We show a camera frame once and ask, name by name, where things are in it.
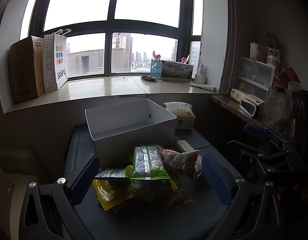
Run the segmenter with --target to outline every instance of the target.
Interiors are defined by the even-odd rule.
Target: building door
[[[89,72],[89,67],[90,67],[89,56],[82,56],[82,71],[83,71],[83,74]]]

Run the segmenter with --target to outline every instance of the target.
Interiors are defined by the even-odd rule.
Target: snack pile
[[[171,208],[191,201],[181,185],[179,175],[197,180],[202,173],[199,150],[186,141],[174,141],[170,149],[159,145],[134,148],[131,165],[106,169],[93,181],[104,210],[121,212],[131,200],[163,201]]]

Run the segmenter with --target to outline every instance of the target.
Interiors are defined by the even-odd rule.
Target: sky
[[[50,0],[44,31],[73,23],[107,19],[110,0]],[[21,39],[27,37],[35,0],[29,0],[21,30]],[[193,35],[201,35],[203,0],[194,0]],[[117,0],[115,19],[149,21],[178,27],[180,0]],[[153,50],[162,57],[171,57],[175,39],[132,33],[132,52],[143,55]],[[105,34],[88,34],[67,38],[71,53],[104,49]]]

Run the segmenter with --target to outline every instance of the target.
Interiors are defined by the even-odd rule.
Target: open white box
[[[149,99],[85,110],[101,168],[125,167],[134,147],[173,140],[177,117]]]

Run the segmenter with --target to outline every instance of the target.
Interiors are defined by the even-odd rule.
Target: white tissue package
[[[175,129],[192,130],[195,115],[191,108],[192,105],[183,102],[164,103],[166,110],[177,116],[177,125]]]

